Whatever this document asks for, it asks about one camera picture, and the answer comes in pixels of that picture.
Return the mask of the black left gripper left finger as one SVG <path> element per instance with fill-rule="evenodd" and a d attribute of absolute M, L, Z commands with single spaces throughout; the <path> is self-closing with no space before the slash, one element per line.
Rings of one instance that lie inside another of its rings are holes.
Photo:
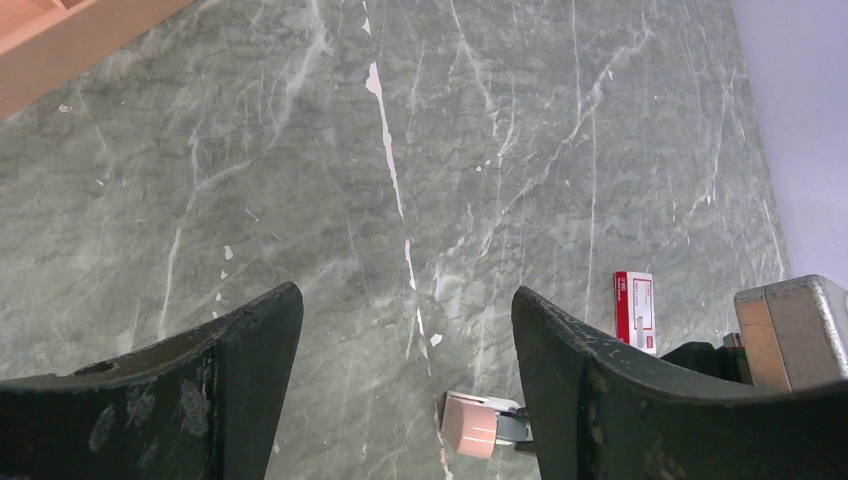
<path fill-rule="evenodd" d="M 5 479 L 260 479 L 304 316 L 283 283 L 134 352 L 1 385 Z"/>

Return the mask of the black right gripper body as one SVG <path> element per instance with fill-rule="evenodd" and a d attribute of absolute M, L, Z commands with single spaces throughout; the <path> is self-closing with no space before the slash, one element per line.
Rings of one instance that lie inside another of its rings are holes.
<path fill-rule="evenodd" d="M 723 345 L 714 347 L 708 342 L 687 342 L 661 359 L 688 370 L 726 381 L 752 384 L 743 339 L 740 333 L 723 337 Z"/>

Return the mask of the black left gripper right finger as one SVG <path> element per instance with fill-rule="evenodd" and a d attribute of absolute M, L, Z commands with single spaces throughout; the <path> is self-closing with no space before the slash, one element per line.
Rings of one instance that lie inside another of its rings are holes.
<path fill-rule="evenodd" d="M 772 393 L 643 353 L 519 288 L 511 321 L 545 479 L 843 479 L 847 385 Z"/>

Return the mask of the small staple box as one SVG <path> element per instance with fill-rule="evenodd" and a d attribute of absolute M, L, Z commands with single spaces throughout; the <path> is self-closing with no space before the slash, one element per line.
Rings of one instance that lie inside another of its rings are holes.
<path fill-rule="evenodd" d="M 658 339 L 653 276 L 643 272 L 617 271 L 614 291 L 617 338 L 656 356 Z"/>

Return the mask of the pink white stapler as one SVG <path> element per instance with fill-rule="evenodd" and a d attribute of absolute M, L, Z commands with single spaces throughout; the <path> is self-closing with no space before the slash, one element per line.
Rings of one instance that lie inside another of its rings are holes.
<path fill-rule="evenodd" d="M 489 459 L 497 447 L 533 444 L 527 408 L 514 400 L 448 390 L 439 419 L 441 438 L 459 455 Z"/>

